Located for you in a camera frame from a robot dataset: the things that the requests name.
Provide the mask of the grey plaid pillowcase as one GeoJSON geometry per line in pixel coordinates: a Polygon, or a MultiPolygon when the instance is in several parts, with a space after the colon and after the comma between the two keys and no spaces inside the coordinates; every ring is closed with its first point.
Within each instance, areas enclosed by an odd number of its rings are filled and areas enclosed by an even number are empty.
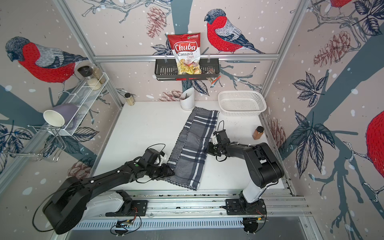
{"type": "Polygon", "coordinates": [[[196,191],[208,155],[210,138],[218,123],[218,111],[195,107],[189,115],[168,159],[175,173],[166,182],[196,191]]]}

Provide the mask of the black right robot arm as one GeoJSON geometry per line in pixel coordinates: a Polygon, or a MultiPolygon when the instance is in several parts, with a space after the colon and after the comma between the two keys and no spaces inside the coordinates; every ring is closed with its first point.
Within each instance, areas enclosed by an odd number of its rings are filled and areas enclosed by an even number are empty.
{"type": "Polygon", "coordinates": [[[214,142],[209,143],[208,154],[216,158],[239,158],[246,162],[251,181],[241,193],[241,199],[254,204],[261,199],[268,187],[279,183],[285,176],[282,165],[267,143],[244,145],[230,141],[225,130],[213,133],[214,142]]]}

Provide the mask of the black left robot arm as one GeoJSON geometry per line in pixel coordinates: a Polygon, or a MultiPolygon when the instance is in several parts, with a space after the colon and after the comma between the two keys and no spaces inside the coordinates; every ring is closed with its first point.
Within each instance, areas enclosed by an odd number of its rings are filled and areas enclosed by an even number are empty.
{"type": "Polygon", "coordinates": [[[52,194],[43,207],[43,213],[58,235],[72,230],[85,216],[142,217],[146,213],[147,201],[134,201],[124,190],[110,195],[106,192],[145,176],[152,181],[174,176],[167,164],[155,164],[163,156],[164,152],[148,148],[143,156],[104,174],[82,180],[70,177],[52,194]]]}

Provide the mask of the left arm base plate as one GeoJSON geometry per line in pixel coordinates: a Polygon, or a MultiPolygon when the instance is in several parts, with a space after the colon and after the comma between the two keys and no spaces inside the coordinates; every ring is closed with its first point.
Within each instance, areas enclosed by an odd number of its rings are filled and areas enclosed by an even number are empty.
{"type": "Polygon", "coordinates": [[[147,200],[129,200],[125,201],[121,208],[116,212],[106,213],[106,217],[144,217],[146,215],[149,201],[147,200]]]}

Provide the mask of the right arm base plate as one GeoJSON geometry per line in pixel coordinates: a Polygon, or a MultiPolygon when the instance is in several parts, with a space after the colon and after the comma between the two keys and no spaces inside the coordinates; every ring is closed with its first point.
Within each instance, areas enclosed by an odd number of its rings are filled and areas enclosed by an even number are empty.
{"type": "Polygon", "coordinates": [[[267,208],[263,199],[249,204],[245,199],[226,199],[226,204],[222,209],[227,211],[228,215],[261,215],[267,214],[267,208]]]}

